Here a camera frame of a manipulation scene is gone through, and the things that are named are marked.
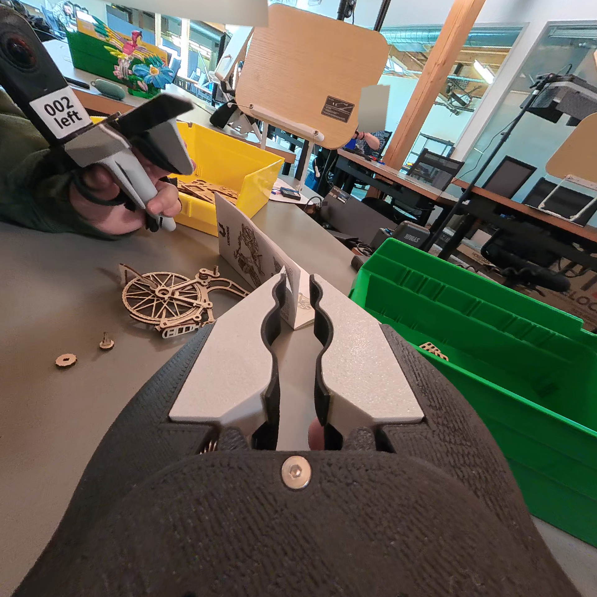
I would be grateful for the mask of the person's left hand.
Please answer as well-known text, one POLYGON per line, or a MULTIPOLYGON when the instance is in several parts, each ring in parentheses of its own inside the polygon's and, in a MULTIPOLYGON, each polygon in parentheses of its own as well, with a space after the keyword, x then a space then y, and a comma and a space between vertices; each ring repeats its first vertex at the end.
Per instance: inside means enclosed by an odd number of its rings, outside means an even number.
MULTIPOLYGON (((149 213, 174 218, 180 213, 182 205, 178 198, 177 187, 166 181, 166 177, 170 173, 147 161, 142 156, 139 157, 139 161, 158 191, 157 195, 147 205, 149 213)), ((92 165, 81 171, 81 175, 82 181, 86 183, 92 194, 98 199, 111 201, 119 195, 120 188, 110 172, 103 166, 92 165)), ((81 195, 74 184, 71 184, 69 200, 74 210, 83 220, 108 235, 129 234, 137 231, 145 224, 144 212, 132 212, 123 205, 104 206, 94 204, 81 195)))

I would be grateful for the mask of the brown-edged background desk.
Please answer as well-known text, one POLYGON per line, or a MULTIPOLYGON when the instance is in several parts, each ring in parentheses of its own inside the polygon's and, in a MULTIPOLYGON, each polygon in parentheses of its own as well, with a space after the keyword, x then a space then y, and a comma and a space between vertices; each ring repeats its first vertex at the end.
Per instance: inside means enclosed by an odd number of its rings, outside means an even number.
MULTIPOLYGON (((354 181, 360 180, 396 199, 403 209, 423 210, 419 204, 439 205, 444 217, 449 217, 451 209, 458 203, 449 193, 402 175, 393 168, 370 162, 347 150, 339 149, 337 154, 337 169, 348 175, 343 186, 347 193, 352 192, 354 181)), ((440 259, 447 260, 454 254, 476 221, 481 220, 512 235, 522 236, 535 247, 551 251, 557 258, 563 257, 596 271, 595 228, 583 228, 477 186, 459 206, 457 214, 463 214, 465 219, 445 244, 440 259)))

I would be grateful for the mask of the teal oval speaker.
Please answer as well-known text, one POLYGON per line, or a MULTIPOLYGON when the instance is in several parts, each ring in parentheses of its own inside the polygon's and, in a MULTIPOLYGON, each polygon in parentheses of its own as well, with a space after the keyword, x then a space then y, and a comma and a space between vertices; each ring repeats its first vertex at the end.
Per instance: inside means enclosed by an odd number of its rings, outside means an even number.
POLYGON ((126 92, 118 84, 109 82, 104 79, 95 79, 90 83, 101 95, 116 101, 123 101, 126 97, 126 92))

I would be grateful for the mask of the pile of flat wooden parts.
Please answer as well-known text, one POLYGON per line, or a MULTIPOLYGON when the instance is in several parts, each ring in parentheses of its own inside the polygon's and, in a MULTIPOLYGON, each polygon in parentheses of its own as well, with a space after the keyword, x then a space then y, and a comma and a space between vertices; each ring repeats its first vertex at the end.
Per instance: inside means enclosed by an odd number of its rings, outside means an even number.
POLYGON ((192 198, 200 199, 210 204, 215 204, 215 194, 218 193, 227 201, 236 205, 238 201, 238 192, 225 186, 208 183, 200 178, 195 178, 188 182, 177 181, 178 190, 192 198))

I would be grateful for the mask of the black mesh office chair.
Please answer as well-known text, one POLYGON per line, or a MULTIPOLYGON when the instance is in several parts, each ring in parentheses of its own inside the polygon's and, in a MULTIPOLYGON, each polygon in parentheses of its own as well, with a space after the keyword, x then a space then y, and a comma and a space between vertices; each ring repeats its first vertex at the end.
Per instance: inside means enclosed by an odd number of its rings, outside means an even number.
POLYGON ((462 161, 454 160, 424 148, 409 168, 407 176, 443 192, 451 184, 452 179, 459 174, 463 164, 462 161))

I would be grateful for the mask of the black equipment box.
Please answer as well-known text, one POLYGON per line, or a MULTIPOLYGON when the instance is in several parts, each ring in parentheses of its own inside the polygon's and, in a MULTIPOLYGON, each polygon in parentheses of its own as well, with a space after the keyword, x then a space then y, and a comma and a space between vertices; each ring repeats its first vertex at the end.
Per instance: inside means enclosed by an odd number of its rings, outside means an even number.
POLYGON ((391 233, 392 239, 426 252, 431 247, 431 237, 432 234, 427 227, 406 220, 399 223, 391 233))

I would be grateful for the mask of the black hard case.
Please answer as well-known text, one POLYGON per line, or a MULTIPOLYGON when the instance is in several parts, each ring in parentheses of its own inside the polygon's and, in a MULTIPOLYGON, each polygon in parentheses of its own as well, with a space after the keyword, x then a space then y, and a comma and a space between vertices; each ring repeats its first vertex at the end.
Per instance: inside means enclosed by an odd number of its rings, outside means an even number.
POLYGON ((548 122, 557 123, 566 115, 567 125, 575 127, 596 113, 596 86, 578 76, 547 73, 531 89, 520 109, 548 122))

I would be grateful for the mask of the yellow plastic bin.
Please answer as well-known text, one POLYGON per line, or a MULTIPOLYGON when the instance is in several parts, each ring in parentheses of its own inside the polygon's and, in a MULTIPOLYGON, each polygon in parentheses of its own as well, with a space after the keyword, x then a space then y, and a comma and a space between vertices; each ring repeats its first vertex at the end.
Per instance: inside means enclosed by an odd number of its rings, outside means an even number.
MULTIPOLYGON (((235 190, 239 195, 235 207, 239 208, 248 217, 255 215, 269 200, 280 170, 281 159, 279 156, 194 123, 178 123, 177 125, 189 156, 195 166, 193 174, 188 176, 183 175, 183 182, 200 178, 208 183, 219 184, 235 190)), ((117 198, 111 201, 102 201, 92 194, 90 188, 87 195, 84 195, 83 191, 79 190, 81 195, 94 204, 104 206, 123 205, 132 212, 142 211, 145 213, 144 225, 147 225, 150 229, 153 229, 161 222, 161 228, 169 232, 174 230, 175 221, 178 221, 201 232, 206 232, 213 236, 217 234, 215 204, 192 198, 184 193, 183 200, 180 200, 179 190, 178 198, 182 209, 177 216, 170 218, 161 214, 154 215, 149 213, 147 205, 157 195, 158 191, 139 161, 139 157, 144 156, 138 150, 137 145, 130 148, 127 157, 131 156, 134 159, 127 160, 126 165, 135 165, 133 182, 137 183, 140 181, 137 174, 142 168, 144 172, 142 179, 152 186, 151 196, 147 196, 149 200, 145 204, 139 206, 133 202, 133 209, 130 210, 130 204, 128 203, 130 197, 127 195, 126 190, 121 189, 119 186, 119 179, 115 177, 115 171, 111 171, 102 164, 100 165, 110 172, 115 183, 120 188, 117 198)), ((179 178, 179 175, 175 174, 170 174, 168 177, 172 176, 179 178)))

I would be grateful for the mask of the grey desk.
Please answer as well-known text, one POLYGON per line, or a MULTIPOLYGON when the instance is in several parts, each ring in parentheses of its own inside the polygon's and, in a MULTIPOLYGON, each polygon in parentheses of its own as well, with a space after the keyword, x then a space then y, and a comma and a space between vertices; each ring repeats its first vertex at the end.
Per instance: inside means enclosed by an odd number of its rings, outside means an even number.
POLYGON ((134 324, 118 265, 192 275, 219 264, 242 283, 219 258, 216 237, 185 226, 105 242, 1 224, 1 596, 45 548, 117 415, 191 337, 134 324), (61 354, 78 361, 58 368, 61 354))

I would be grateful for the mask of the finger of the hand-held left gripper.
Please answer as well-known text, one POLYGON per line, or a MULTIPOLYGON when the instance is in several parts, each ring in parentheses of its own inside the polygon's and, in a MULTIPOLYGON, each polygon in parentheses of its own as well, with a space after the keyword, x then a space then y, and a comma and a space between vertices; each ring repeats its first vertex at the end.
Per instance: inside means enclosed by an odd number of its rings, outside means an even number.
POLYGON ((190 112, 193 102, 173 94, 160 94, 137 108, 109 121, 125 137, 135 137, 190 112))
POLYGON ((188 176, 195 170, 176 118, 139 133, 137 148, 147 160, 167 173, 188 176))

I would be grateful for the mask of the black flat monitor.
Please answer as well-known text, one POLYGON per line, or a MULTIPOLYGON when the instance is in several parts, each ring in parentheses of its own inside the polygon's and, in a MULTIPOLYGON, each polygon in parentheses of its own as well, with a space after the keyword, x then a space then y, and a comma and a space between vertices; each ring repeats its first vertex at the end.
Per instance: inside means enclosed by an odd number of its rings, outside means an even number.
POLYGON ((482 185, 482 188, 504 198, 512 199, 536 170, 537 167, 507 155, 482 185))

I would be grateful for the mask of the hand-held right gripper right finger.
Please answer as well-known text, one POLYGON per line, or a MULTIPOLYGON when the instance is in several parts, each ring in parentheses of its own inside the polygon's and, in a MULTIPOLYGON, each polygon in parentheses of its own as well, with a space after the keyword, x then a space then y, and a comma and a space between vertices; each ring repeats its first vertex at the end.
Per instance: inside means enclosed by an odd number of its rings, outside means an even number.
POLYGON ((424 414, 379 321, 319 275, 309 280, 314 333, 315 409, 324 448, 340 450, 356 429, 418 424, 424 414))

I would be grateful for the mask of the white instruction booklet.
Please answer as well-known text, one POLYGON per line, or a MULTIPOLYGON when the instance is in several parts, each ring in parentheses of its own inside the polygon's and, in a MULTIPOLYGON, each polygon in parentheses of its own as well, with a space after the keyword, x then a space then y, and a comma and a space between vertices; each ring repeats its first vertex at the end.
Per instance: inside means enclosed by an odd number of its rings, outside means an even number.
POLYGON ((282 318, 294 330, 314 322, 309 299, 309 273, 286 255, 265 233, 219 193, 214 194, 220 256, 252 288, 274 275, 287 275, 282 318))

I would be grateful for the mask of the light wooden board stand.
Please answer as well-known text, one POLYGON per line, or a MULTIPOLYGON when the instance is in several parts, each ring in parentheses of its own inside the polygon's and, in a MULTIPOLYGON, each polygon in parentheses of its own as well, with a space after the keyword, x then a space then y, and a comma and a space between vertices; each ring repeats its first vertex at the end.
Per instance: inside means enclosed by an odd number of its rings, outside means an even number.
POLYGON ((596 113, 586 116, 546 164, 546 172, 596 192, 596 113))
POLYGON ((359 125, 362 89, 375 86, 389 56, 385 37, 364 27, 283 4, 256 27, 238 79, 244 114, 335 150, 359 125))

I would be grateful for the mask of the wooden support post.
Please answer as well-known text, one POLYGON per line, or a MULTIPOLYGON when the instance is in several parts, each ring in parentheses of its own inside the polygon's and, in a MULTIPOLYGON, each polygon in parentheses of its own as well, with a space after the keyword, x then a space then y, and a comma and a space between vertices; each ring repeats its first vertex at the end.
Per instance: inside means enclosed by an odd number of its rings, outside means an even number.
POLYGON ((485 1, 454 1, 437 42, 384 154, 387 166, 400 169, 429 115, 485 1))

